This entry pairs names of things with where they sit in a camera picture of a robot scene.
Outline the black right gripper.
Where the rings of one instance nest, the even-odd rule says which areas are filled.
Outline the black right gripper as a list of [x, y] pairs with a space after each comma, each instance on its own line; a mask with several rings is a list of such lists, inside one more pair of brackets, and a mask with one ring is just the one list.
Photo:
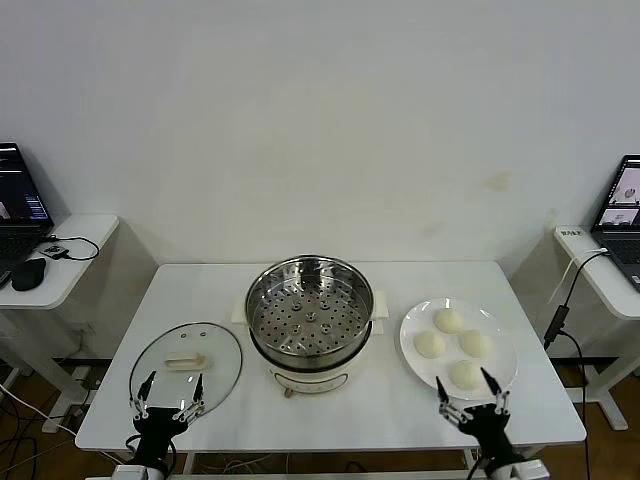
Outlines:
[[498, 381], [481, 367], [480, 371], [495, 397], [495, 405], [477, 405], [460, 409], [449, 398], [441, 380], [436, 377], [439, 414], [459, 430], [474, 437], [489, 469], [498, 469], [516, 462], [516, 451], [505, 428], [510, 419], [508, 403], [510, 392], [503, 390]]

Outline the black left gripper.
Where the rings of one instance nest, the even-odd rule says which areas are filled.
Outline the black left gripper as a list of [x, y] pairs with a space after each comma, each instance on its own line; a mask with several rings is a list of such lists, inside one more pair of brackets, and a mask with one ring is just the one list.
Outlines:
[[171, 460], [177, 461], [177, 448], [173, 439], [184, 433], [189, 423], [202, 414], [206, 403], [203, 400], [203, 375], [200, 374], [194, 389], [192, 400], [182, 408], [149, 407], [149, 397], [156, 371], [152, 371], [141, 383], [135, 396], [129, 403], [133, 409], [133, 426], [139, 438], [134, 454], [136, 464], [162, 464], [168, 453]]

